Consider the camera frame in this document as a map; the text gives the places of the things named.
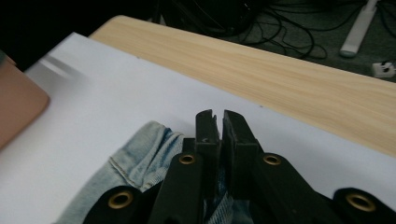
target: white paper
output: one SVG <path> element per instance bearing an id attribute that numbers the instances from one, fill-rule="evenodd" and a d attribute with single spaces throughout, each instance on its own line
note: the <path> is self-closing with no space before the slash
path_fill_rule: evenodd
<path id="1" fill-rule="evenodd" d="M 116 150 L 149 120 L 194 137 L 195 115 L 245 117 L 263 150 L 277 153 L 318 192 L 366 190 L 396 209 L 396 160 L 72 34 L 27 71 L 49 108 L 0 151 L 0 223 L 52 223 Z"/>

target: beige object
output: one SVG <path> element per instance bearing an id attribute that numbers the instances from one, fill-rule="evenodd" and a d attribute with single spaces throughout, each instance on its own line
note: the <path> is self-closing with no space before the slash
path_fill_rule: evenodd
<path id="1" fill-rule="evenodd" d="M 91 39 L 396 157 L 396 84 L 118 16 Z"/>
<path id="2" fill-rule="evenodd" d="M 2 60 L 0 62 L 0 148 L 40 115 L 49 100 L 48 95 L 8 57 Z"/>

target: metal eyelet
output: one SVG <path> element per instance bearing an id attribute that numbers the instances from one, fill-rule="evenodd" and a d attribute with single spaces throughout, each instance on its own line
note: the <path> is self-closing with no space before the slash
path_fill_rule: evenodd
<path id="1" fill-rule="evenodd" d="M 121 209 L 128 206 L 134 200 L 134 195 L 129 190 L 120 191 L 108 200 L 108 206 L 113 209 Z"/>

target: light wood surface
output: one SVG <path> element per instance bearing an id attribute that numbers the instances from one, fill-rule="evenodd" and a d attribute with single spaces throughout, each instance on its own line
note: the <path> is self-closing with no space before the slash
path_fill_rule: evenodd
<path id="1" fill-rule="evenodd" d="M 91 39 L 396 157 L 396 84 L 118 16 Z"/>

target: denim fabric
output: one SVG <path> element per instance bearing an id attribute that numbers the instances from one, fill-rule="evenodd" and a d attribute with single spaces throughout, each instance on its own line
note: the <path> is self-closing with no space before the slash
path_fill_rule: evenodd
<path id="1" fill-rule="evenodd" d="M 56 223 L 82 223 L 103 193 L 117 186 L 144 192 L 161 182 L 172 158 L 181 152 L 184 135 L 156 121 L 148 122 L 97 171 Z M 246 202 L 227 195 L 222 178 L 220 197 L 205 202 L 205 223 L 252 223 Z"/>

